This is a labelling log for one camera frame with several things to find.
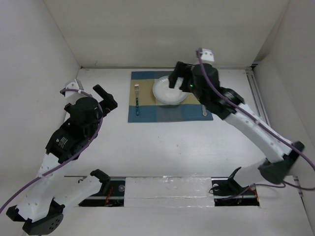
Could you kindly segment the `white blue-rimmed plate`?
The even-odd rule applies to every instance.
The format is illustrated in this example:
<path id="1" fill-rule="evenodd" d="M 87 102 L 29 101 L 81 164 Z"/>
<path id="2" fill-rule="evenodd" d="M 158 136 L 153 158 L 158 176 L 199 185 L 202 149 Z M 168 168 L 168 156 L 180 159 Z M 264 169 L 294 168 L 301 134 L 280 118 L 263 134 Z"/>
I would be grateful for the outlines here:
<path id="1" fill-rule="evenodd" d="M 186 99 L 187 92 L 180 90 L 183 78 L 178 78 L 175 87 L 169 88 L 169 76 L 163 76 L 155 79 L 153 85 L 153 95 L 155 99 L 165 105 L 178 105 Z"/>

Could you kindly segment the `silver knife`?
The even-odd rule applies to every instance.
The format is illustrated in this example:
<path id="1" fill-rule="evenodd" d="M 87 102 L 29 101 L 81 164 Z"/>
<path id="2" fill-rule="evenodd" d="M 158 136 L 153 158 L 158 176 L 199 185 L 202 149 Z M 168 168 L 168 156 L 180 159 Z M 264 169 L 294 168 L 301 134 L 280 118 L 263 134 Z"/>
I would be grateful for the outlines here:
<path id="1" fill-rule="evenodd" d="M 204 117 L 207 116 L 207 110 L 206 110 L 206 107 L 205 107 L 204 105 L 202 105 L 202 115 L 203 115 Z"/>

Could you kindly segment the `silver fork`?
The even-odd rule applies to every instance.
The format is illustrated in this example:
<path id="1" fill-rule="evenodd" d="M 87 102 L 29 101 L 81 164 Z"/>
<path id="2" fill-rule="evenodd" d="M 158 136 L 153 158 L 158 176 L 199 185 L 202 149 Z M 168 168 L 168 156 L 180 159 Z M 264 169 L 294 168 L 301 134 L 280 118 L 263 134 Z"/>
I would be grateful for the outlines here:
<path id="1" fill-rule="evenodd" d="M 139 111 L 139 92 L 140 92 L 140 86 L 139 84 L 134 85 L 135 89 L 135 101 L 136 101 L 136 115 L 138 116 L 140 114 Z"/>

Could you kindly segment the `blue beige cloth placemat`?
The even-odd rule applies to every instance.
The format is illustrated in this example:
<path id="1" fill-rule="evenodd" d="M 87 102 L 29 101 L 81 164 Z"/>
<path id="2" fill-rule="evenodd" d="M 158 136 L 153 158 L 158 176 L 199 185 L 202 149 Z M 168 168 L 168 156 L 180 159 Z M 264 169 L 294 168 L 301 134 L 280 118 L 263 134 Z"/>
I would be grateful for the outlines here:
<path id="1" fill-rule="evenodd" d="M 209 111 L 207 111 L 206 117 L 202 115 L 202 105 L 191 93 L 178 105 L 164 105 L 155 99 L 153 95 L 155 79 L 170 74 L 171 71 L 133 71 L 131 73 L 128 109 L 129 123 L 213 120 L 213 116 Z M 140 86 L 140 114 L 138 116 L 136 115 L 135 84 Z"/>

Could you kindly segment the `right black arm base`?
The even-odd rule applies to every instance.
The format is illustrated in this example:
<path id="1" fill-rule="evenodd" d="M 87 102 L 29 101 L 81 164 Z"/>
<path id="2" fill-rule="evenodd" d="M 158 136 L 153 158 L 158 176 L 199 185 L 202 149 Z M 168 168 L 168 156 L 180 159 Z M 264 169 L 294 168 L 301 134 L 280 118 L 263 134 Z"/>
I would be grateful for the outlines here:
<path id="1" fill-rule="evenodd" d="M 241 168 L 237 168 L 227 178 L 215 178 L 211 180 L 212 187 L 208 193 L 214 196 L 216 207 L 259 206 L 257 191 L 254 187 L 241 187 L 235 180 L 235 174 Z"/>

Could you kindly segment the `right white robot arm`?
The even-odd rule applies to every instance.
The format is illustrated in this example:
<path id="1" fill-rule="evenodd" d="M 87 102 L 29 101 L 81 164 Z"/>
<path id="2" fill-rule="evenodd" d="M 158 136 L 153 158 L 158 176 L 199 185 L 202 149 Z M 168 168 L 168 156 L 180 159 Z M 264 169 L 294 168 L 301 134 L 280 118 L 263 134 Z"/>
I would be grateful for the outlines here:
<path id="1" fill-rule="evenodd" d="M 265 155 L 255 164 L 234 170 L 225 182 L 229 191 L 238 194 L 262 180 L 282 183 L 304 150 L 304 144 L 289 140 L 281 142 L 281 135 L 260 120 L 242 96 L 220 86 L 218 70 L 210 64 L 192 65 L 179 61 L 169 76 L 171 89 L 178 78 L 183 79 L 180 90 L 192 93 L 208 111 L 238 129 Z"/>

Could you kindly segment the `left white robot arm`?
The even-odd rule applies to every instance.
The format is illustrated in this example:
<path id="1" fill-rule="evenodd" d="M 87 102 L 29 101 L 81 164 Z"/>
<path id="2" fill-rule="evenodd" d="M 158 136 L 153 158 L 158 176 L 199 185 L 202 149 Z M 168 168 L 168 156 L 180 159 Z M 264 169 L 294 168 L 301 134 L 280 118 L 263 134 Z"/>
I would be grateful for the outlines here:
<path id="1" fill-rule="evenodd" d="M 110 188 L 110 176 L 96 169 L 69 193 L 56 195 L 70 164 L 97 137 L 103 118 L 118 104 L 100 85 L 93 87 L 102 98 L 97 101 L 79 86 L 67 86 L 60 91 L 66 98 L 77 93 L 64 110 L 70 117 L 52 134 L 37 176 L 18 190 L 0 208 L 14 222 L 23 223 L 30 236 L 52 233 L 62 222 L 64 213 L 93 194 L 104 195 Z"/>

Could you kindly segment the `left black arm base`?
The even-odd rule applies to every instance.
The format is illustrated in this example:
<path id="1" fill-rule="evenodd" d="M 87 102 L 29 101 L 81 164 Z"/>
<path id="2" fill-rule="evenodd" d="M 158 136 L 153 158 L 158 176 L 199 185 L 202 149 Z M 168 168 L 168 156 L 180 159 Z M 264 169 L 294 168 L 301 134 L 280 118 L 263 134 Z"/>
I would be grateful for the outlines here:
<path id="1" fill-rule="evenodd" d="M 83 200 L 80 207 L 123 207 L 125 199 L 126 179 L 114 178 L 105 192 L 105 187 Z"/>

